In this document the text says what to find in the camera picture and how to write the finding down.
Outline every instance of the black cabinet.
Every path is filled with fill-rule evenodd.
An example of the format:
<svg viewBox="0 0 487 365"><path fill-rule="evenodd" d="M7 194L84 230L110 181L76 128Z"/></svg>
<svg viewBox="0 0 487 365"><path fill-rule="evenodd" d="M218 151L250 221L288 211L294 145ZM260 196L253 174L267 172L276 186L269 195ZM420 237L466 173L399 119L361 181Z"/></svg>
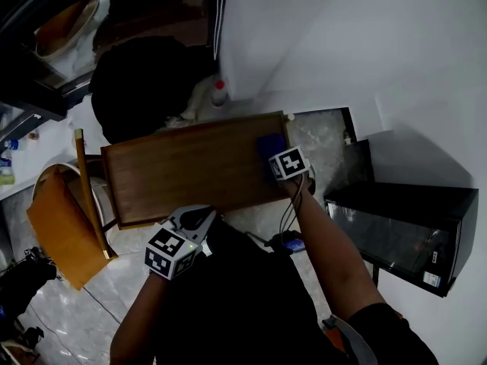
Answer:
<svg viewBox="0 0 487 365"><path fill-rule="evenodd" d="M358 182L325 196L363 258L444 297L472 251L477 189Z"/></svg>

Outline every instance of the wooden tray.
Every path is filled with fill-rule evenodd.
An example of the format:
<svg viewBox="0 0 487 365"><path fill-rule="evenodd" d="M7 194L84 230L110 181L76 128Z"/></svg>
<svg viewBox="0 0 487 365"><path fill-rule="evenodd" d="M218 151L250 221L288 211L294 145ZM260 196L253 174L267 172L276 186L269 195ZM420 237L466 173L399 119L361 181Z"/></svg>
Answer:
<svg viewBox="0 0 487 365"><path fill-rule="evenodd" d="M257 138L288 135L282 113L174 129L102 148L120 228L152 224L185 205L219 212L286 197L265 181Z"/></svg>

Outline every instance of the tiled floor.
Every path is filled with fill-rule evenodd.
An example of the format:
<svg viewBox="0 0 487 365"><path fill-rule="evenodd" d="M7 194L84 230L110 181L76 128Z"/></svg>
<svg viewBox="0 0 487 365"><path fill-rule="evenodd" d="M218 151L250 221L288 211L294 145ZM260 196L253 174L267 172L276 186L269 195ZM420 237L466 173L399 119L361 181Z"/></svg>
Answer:
<svg viewBox="0 0 487 365"><path fill-rule="evenodd" d="M318 201L323 192L364 178L364 170L354 151L343 144L345 126L340 111L297 115L289 125L290 139L299 144L317 172ZM24 249L37 245L25 213L32 188L2 201L5 221L15 258ZM269 239L278 230L279 220L289 200L232 212L227 221L239 230ZM119 322L127 313L143 285L142 254L147 229L113 230L108 238L119 258L112 261L85 287L76 291L66 281L49 281L32 299L19 319L26 327L39 326L46 337L37 345L48 364L109 363L110 342ZM313 298L320 319L330 312L307 253L292 256Z"/></svg>

